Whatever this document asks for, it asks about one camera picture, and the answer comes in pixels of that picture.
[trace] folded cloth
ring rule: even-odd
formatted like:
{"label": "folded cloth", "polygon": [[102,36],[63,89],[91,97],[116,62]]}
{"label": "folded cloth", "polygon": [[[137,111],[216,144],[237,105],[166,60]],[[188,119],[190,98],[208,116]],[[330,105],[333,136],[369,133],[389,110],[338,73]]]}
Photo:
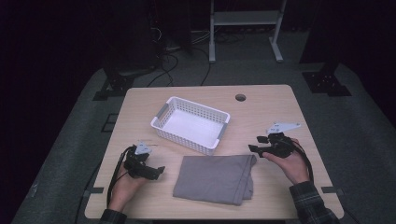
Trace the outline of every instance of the folded cloth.
{"label": "folded cloth", "polygon": [[254,155],[186,156],[174,188],[174,197],[241,205],[253,195],[251,167]]}

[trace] plastic basket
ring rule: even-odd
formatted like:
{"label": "plastic basket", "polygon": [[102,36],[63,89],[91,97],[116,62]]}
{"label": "plastic basket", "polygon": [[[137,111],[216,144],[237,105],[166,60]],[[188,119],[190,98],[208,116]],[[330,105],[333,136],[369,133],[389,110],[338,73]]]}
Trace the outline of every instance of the plastic basket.
{"label": "plastic basket", "polygon": [[230,114],[178,97],[171,97],[151,121],[160,137],[212,156]]}

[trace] wooden tabletop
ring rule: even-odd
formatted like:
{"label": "wooden tabletop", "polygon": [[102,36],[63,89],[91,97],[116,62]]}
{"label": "wooden tabletop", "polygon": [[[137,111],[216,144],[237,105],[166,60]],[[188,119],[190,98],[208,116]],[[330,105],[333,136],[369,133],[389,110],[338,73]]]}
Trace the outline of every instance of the wooden tabletop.
{"label": "wooden tabletop", "polygon": [[[244,94],[246,100],[239,102],[235,95]],[[325,205],[338,217],[344,210],[335,193],[323,193],[321,187],[331,187],[332,182],[318,154],[318,149],[305,122],[304,115],[290,86],[208,86],[138,88],[128,90],[106,154],[94,183],[104,188],[103,193],[91,194],[85,215],[99,218],[106,209],[106,193],[120,154],[125,148],[143,141],[152,149],[147,166],[165,166],[158,180],[148,182],[125,207],[128,218],[142,219],[289,219],[297,218],[290,196],[291,183],[282,170],[272,162],[257,156],[251,175],[254,192],[251,200],[241,206],[205,203],[174,198],[183,156],[205,156],[197,151],[163,139],[150,126],[164,103],[177,96],[201,105],[207,105],[231,115],[214,156],[251,155],[248,145],[258,145],[256,136],[267,135],[276,121],[298,122],[298,129],[286,131],[285,135],[296,138],[311,160],[315,185]]]}

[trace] plaid sleeve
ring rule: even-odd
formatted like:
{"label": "plaid sleeve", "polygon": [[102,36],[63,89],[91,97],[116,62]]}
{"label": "plaid sleeve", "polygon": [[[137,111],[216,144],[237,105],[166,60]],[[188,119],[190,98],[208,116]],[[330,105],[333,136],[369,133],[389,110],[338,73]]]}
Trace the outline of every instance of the plaid sleeve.
{"label": "plaid sleeve", "polygon": [[99,224],[123,224],[125,220],[126,216],[123,213],[106,209],[100,218]]}
{"label": "plaid sleeve", "polygon": [[302,223],[340,223],[332,210],[324,206],[317,188],[311,181],[291,186],[290,193]]}

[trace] dark background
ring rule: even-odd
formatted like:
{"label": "dark background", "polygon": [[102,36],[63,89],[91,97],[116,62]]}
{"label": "dark background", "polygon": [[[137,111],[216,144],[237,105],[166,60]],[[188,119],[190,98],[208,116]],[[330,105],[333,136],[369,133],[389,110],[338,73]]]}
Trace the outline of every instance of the dark background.
{"label": "dark background", "polygon": [[[169,35],[180,32],[179,41],[185,33],[172,31],[172,23],[208,29],[210,1],[186,2],[178,8],[175,0],[150,1],[151,22]],[[222,0],[217,7],[267,9],[279,2]],[[395,9],[392,1],[289,0],[282,23],[288,32],[311,28],[302,63],[336,58],[350,67],[394,125]],[[167,21],[169,11],[179,17]],[[1,220],[14,217],[81,90],[101,68],[108,43],[99,31],[113,13],[108,1],[0,2]]]}

